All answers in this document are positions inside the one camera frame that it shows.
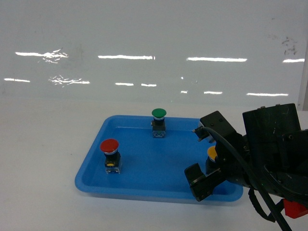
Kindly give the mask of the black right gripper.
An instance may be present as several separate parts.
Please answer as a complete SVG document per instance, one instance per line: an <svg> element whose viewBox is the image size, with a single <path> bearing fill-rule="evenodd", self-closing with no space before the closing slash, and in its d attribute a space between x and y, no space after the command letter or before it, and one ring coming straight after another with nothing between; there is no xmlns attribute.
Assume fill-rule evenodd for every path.
<svg viewBox="0 0 308 231"><path fill-rule="evenodd" d="M245 147L247 147L246 139L241 134L233 133L224 138L246 162L250 161L248 151L245 149ZM225 145L217 141L215 151L217 153L216 163L219 168L209 175L205 175L201 171L198 163L195 163L184 170L190 190L198 202L212 195L214 189L225 180L251 188L249 176Z"/></svg>

